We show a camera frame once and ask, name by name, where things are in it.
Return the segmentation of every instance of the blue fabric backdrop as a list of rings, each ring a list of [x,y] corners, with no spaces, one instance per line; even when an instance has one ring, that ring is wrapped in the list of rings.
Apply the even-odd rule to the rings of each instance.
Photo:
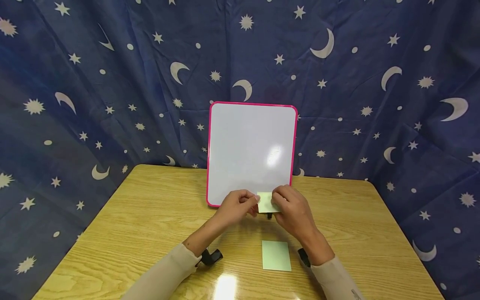
[[[210,103],[291,104],[294,174],[371,181],[480,299],[476,0],[3,0],[0,299],[30,299],[139,163],[206,167]]]

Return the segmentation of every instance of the sticky note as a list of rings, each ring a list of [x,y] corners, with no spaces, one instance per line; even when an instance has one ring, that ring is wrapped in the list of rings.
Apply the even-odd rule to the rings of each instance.
[[[264,270],[292,271],[288,243],[284,241],[262,241],[262,260]]]
[[[272,204],[272,193],[271,192],[258,192],[257,195],[260,196],[260,202],[258,203],[258,212],[259,213],[278,213],[280,209],[275,204]]]

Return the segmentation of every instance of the white board surface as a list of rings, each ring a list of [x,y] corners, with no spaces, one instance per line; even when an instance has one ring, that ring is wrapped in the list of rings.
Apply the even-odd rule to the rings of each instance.
[[[215,102],[210,107],[207,203],[233,190],[271,192],[290,184],[297,110],[293,106]]]

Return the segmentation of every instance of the wood grain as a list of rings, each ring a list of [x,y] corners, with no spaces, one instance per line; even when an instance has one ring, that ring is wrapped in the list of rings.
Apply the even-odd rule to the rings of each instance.
[[[201,169],[135,167],[34,299],[119,299],[213,215],[205,183]],[[369,182],[294,177],[292,185],[309,199],[315,223],[365,297],[442,299]],[[262,269],[262,240],[289,242],[292,272]],[[215,240],[216,248],[224,259],[199,267],[172,299],[321,299],[297,256],[300,245],[274,219],[249,216]],[[216,289],[224,289],[221,297]]]

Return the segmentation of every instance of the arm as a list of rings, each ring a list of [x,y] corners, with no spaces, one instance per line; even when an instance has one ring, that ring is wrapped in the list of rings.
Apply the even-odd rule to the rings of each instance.
[[[275,219],[302,245],[312,264],[312,271],[328,300],[364,300],[357,285],[317,229],[307,199],[289,185],[273,190],[272,202],[281,213]]]
[[[239,222],[258,203],[258,196],[247,190],[232,191],[208,221],[156,263],[121,298],[122,300],[166,300],[178,285],[195,272],[202,252],[228,226]]]

